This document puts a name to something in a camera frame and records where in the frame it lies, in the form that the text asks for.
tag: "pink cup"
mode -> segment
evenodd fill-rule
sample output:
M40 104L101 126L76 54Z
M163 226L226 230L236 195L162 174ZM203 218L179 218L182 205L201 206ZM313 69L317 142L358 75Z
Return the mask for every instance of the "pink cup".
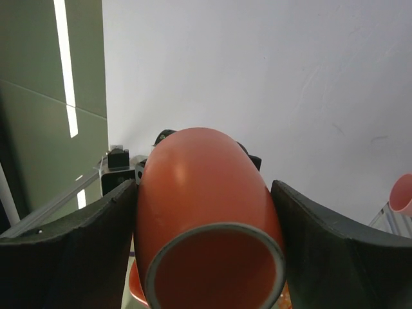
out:
M389 196L389 207L412 217L412 174L405 174L395 183Z

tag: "white cup rim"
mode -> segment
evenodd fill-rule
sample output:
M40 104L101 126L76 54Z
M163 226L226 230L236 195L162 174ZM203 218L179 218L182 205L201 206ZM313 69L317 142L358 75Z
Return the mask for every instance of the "white cup rim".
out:
M179 242L183 241L185 238L188 238L189 236L217 229L236 230L239 232L243 232L249 236L252 236L253 238L260 240L260 242L262 242L269 250L275 264L276 278L272 286L272 291L270 292L269 296L267 297L267 300L262 304L260 309L270 309L273 307L273 305L279 299L279 296L281 295L281 292L286 281L286 262L280 246L273 238L271 238L266 232L262 231L261 229L257 229L256 227L244 223L221 222L202 225L200 227L188 230L172 239L170 242L164 245L162 249L159 250L159 252L156 254L152 262L150 263L149 268L147 269L146 280L144 283L145 297L150 308L161 308L155 292L155 277L157 268L159 267L160 262L162 258L166 255L166 253L169 250L171 250L174 246L176 246Z

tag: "orange plate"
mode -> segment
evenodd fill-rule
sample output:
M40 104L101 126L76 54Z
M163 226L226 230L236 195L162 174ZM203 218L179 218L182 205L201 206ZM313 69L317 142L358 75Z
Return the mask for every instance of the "orange plate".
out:
M139 274L137 272L136 260L133 261L131 265L130 275L129 275L129 289L131 295L137 299L139 303L142 303L144 306L148 307L146 298L144 297L142 285L140 284Z

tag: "orange cup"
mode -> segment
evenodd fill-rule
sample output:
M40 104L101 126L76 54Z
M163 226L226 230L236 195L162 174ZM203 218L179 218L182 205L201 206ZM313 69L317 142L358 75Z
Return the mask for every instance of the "orange cup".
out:
M135 251L151 308L271 308L285 284L270 193L238 143L213 129L176 132L150 154Z

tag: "white wall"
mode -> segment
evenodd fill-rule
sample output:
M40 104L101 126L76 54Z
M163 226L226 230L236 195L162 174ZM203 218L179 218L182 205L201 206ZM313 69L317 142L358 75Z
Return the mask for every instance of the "white wall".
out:
M412 171L412 1L103 0L109 143L207 126L369 223Z

